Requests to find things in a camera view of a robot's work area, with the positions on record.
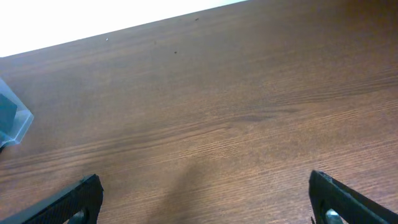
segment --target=brown wooden surface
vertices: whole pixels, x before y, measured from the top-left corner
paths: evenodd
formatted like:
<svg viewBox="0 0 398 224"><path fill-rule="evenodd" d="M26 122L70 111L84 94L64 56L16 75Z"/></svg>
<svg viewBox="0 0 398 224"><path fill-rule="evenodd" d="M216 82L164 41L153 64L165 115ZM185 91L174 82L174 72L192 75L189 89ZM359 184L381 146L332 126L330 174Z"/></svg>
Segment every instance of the brown wooden surface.
<svg viewBox="0 0 398 224"><path fill-rule="evenodd" d="M0 219L95 173L99 223L309 223L312 169L398 212L397 7L364 2L248 1L0 58L35 115L0 155Z"/></svg>

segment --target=black object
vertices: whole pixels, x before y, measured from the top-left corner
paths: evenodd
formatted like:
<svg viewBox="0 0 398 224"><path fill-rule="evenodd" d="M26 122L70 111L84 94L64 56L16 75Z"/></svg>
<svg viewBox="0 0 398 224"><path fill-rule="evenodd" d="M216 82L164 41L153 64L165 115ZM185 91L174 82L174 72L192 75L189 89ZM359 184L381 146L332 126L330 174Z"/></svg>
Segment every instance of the black object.
<svg viewBox="0 0 398 224"><path fill-rule="evenodd" d="M398 223L397 214L324 172L312 171L310 200L317 224L343 223L340 217L348 223Z"/></svg>
<svg viewBox="0 0 398 224"><path fill-rule="evenodd" d="M93 174L59 193L17 213L0 224L53 223L92 224L97 222L103 201L100 178Z"/></svg>
<svg viewBox="0 0 398 224"><path fill-rule="evenodd" d="M0 94L0 131L8 133L14 124L17 105Z"/></svg>

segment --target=wooden table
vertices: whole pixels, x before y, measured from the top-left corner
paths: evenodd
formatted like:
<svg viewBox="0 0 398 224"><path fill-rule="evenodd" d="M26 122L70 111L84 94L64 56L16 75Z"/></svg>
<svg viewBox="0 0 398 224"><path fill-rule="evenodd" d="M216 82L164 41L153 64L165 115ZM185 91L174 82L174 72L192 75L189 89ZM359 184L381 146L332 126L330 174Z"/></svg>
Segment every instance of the wooden table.
<svg viewBox="0 0 398 224"><path fill-rule="evenodd" d="M312 169L398 212L396 12L248 1L0 58L35 115L0 219L95 173L99 223L310 223Z"/></svg>

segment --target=white background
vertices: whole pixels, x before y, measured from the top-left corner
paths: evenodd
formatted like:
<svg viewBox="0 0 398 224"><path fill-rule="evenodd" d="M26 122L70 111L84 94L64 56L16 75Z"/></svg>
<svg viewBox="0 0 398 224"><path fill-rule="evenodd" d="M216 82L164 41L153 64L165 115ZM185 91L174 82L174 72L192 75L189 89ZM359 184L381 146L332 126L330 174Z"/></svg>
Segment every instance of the white background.
<svg viewBox="0 0 398 224"><path fill-rule="evenodd" d="M0 57L240 1L4 0Z"/></svg>

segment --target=clear plastic container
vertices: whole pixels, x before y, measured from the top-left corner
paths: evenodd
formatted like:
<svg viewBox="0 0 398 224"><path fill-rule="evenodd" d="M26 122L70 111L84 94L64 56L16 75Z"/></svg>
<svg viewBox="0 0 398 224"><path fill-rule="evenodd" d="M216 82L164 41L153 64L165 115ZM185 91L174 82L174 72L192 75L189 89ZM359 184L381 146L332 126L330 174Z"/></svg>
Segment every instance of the clear plastic container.
<svg viewBox="0 0 398 224"><path fill-rule="evenodd" d="M0 79L0 93L17 105L11 130L7 133L0 130L0 147L19 144L32 124L34 116L2 79Z"/></svg>

